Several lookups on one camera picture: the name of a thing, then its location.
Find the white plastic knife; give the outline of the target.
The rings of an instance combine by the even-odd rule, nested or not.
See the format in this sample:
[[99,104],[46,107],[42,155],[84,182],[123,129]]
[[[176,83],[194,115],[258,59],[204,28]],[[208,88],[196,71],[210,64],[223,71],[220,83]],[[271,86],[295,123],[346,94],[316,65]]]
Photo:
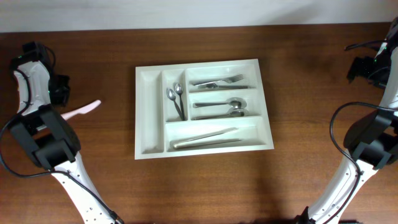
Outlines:
[[99,107],[99,105],[101,104],[101,100],[95,100],[94,102],[87,104],[86,106],[83,106],[81,108],[75,109],[73,111],[69,111],[67,113],[63,113],[61,114],[61,117],[64,120],[68,120],[76,115],[79,114],[87,114],[90,111],[93,111],[94,109],[96,109],[97,107]]

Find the small metal teaspoon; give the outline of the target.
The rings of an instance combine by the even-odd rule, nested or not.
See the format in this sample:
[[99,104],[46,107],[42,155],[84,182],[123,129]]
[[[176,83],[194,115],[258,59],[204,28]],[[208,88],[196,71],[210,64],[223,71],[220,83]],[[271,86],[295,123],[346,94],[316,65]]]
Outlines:
[[185,117],[185,110],[184,110],[184,107],[183,107],[183,100],[182,100],[182,94],[183,94],[182,85],[180,83],[176,83],[175,86],[174,86],[174,90],[177,93],[177,95],[179,96],[180,109],[181,109],[181,112],[182,112],[182,120],[185,121],[186,117]]
[[183,121],[184,118],[183,118],[182,111],[181,111],[179,105],[177,104],[177,94],[176,94],[176,92],[173,89],[171,89],[171,88],[167,88],[166,94],[167,94],[167,98],[170,99],[174,103],[174,107],[175,107],[178,115],[180,116],[181,120]]

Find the metal serving tongs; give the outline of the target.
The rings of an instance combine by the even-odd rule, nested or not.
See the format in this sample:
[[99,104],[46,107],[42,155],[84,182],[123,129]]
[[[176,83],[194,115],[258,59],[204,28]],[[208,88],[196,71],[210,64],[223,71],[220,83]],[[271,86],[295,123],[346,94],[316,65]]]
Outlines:
[[170,142],[170,148],[174,150],[182,150],[188,149],[192,147],[201,147],[201,146],[209,146],[214,144],[223,144],[229,142],[237,142],[240,141],[239,138],[232,138],[232,139],[213,139],[208,140],[208,138],[212,138],[215,136],[219,136],[222,134],[230,133],[233,131],[237,131],[238,128],[227,128],[222,129],[220,131],[215,131],[212,133],[206,133],[198,136],[192,136],[185,139],[174,140]]

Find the metal tablespoon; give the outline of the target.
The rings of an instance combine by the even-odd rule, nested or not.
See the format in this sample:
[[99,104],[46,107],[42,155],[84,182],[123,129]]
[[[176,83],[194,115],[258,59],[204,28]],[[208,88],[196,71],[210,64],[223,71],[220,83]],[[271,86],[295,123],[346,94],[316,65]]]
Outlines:
[[202,108],[207,106],[221,106],[221,105],[229,105],[234,109],[245,108],[247,107],[246,100],[243,98],[229,98],[226,101],[221,102],[211,102],[211,103],[194,103],[194,108]]
[[236,109],[232,108],[225,114],[197,116],[197,117],[192,118],[192,120],[238,118],[238,117],[247,116],[248,114],[249,114],[249,111],[244,108],[236,108]]

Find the short metal fork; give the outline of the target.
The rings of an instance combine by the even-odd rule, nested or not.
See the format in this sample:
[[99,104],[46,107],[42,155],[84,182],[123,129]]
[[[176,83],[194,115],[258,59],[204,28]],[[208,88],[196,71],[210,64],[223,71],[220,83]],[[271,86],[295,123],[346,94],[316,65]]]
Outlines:
[[197,88],[206,88],[209,86],[215,86],[217,83],[236,83],[238,81],[241,81],[244,79],[244,75],[242,73],[234,75],[232,77],[223,77],[223,78],[215,78],[211,80],[202,80],[202,81],[196,81],[196,82],[190,82],[190,86],[194,86]]

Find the long metal fork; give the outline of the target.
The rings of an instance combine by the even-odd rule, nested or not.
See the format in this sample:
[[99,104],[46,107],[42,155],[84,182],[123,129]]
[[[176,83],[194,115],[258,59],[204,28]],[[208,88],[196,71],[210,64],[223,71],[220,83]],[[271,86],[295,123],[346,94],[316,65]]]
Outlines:
[[235,90],[235,89],[248,89],[250,86],[247,85],[217,85],[216,83],[209,83],[205,85],[198,85],[198,89],[225,89],[225,90]]

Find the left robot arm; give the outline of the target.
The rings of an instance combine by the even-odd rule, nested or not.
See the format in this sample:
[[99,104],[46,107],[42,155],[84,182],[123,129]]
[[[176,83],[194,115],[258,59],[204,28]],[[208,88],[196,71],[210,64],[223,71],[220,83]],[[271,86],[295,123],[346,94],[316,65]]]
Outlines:
[[53,176],[65,189],[85,223],[122,223],[92,183],[80,154],[78,136],[68,119],[93,111],[95,100],[61,114],[56,106],[65,106],[70,96],[69,76],[55,73],[56,57],[40,42],[22,46],[22,55],[10,62],[19,93],[17,113],[4,125],[30,161],[43,171],[31,178]]

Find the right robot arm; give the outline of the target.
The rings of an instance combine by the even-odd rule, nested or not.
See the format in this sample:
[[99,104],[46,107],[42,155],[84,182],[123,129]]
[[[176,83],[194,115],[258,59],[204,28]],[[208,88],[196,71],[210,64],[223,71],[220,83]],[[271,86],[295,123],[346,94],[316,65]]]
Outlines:
[[356,57],[347,74],[352,82],[365,78],[383,89],[378,105],[356,102],[373,109],[351,125],[343,145],[336,146],[343,158],[322,196],[294,223],[339,223],[340,218],[359,189],[383,167],[397,161],[397,20],[391,22],[382,40],[347,46],[346,50],[366,47],[377,52],[374,57]]

